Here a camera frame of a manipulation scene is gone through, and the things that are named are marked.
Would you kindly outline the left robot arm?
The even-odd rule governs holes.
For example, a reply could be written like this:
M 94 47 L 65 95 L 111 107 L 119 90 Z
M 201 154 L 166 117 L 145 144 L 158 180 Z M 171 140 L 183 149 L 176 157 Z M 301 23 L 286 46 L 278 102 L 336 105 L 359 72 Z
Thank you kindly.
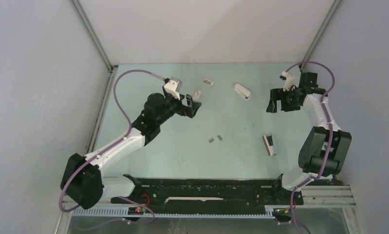
M 193 118 L 201 106 L 190 95 L 180 95 L 178 99 L 171 94 L 149 95 L 127 132 L 98 150 L 84 156 L 75 153 L 68 159 L 61 181 L 60 209 L 68 211 L 62 204 L 65 195 L 83 209 L 92 208 L 101 199 L 120 196 L 130 203 L 138 202 L 142 191 L 136 180 L 129 175 L 105 177 L 106 172 L 122 158 L 149 144 L 169 118 L 175 114 Z

